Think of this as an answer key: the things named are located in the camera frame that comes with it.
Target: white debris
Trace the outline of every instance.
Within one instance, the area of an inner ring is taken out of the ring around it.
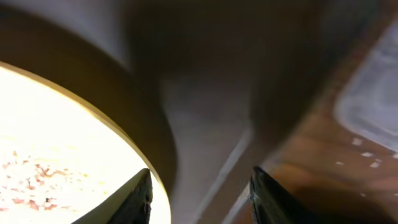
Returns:
[[[370,165],[370,167],[372,167],[372,168],[378,168],[379,165],[380,165],[380,163],[378,163],[378,162],[373,162],[373,163]]]
[[[353,138],[352,144],[353,144],[354,146],[360,146],[360,145],[362,145],[362,143],[363,143],[363,140],[362,140],[362,139]]]
[[[361,155],[364,156],[364,157],[372,157],[372,156],[373,156],[373,153],[371,153],[371,152],[364,152],[364,153],[362,153]]]

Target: plastic container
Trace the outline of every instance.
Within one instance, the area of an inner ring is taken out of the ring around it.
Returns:
[[[335,118],[350,131],[398,152],[398,21],[343,90]]]

